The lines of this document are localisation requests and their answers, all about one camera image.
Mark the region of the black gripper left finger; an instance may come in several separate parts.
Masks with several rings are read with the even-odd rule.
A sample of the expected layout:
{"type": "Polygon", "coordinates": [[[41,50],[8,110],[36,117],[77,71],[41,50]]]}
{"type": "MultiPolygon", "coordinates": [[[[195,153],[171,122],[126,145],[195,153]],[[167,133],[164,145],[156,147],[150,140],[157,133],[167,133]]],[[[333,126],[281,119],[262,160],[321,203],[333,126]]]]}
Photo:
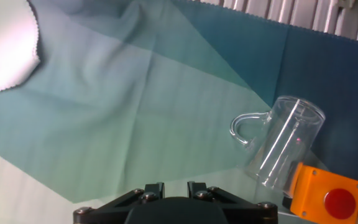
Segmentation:
{"type": "Polygon", "coordinates": [[[157,182],[146,184],[143,189],[136,188],[99,207],[80,207],[73,212],[74,224],[124,223],[129,212],[149,202],[165,198],[165,184],[157,182]]]}

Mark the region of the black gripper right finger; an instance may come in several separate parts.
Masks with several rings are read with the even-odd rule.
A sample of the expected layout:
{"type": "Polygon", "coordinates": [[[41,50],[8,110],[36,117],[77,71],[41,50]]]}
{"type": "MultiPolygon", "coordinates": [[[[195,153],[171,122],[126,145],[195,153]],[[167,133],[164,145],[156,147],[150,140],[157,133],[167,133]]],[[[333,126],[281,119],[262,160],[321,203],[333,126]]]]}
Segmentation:
{"type": "Polygon", "coordinates": [[[251,203],[204,182],[187,182],[188,198],[216,205],[228,223],[277,224],[278,207],[272,202],[251,203]]]}

